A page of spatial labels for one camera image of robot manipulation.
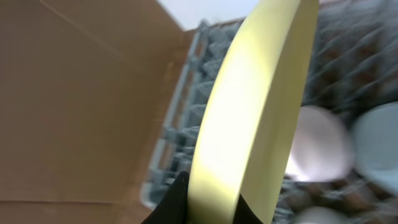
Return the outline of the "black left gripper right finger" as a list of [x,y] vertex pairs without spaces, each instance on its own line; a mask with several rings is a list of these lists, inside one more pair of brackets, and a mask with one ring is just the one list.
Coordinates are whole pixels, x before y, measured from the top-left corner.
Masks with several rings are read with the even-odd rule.
[[262,224],[242,195],[238,198],[233,224]]

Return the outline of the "yellow round plate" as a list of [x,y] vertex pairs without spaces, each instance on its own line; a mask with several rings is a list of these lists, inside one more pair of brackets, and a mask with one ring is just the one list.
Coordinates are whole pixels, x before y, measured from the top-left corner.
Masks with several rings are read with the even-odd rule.
[[192,223],[231,223],[243,197],[272,221],[303,99],[317,0],[260,1],[237,31],[201,122],[188,186]]

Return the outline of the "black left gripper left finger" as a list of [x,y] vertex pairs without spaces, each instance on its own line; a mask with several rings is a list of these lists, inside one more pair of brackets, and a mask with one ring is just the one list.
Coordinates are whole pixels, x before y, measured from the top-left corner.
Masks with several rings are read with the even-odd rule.
[[181,172],[163,199],[142,224],[185,224],[189,174]]

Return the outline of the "pink bowl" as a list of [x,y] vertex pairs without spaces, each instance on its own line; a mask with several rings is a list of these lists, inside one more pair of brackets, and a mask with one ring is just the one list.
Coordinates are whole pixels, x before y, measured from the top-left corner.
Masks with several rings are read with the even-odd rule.
[[318,106],[303,106],[285,174],[298,182],[332,182],[353,168],[354,151],[342,120]]

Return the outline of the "light blue bowl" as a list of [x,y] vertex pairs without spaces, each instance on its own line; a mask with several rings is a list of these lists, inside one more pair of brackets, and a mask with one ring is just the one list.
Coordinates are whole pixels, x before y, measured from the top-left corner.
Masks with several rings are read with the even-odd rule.
[[363,114],[352,128],[356,170],[390,194],[397,195],[397,103]]

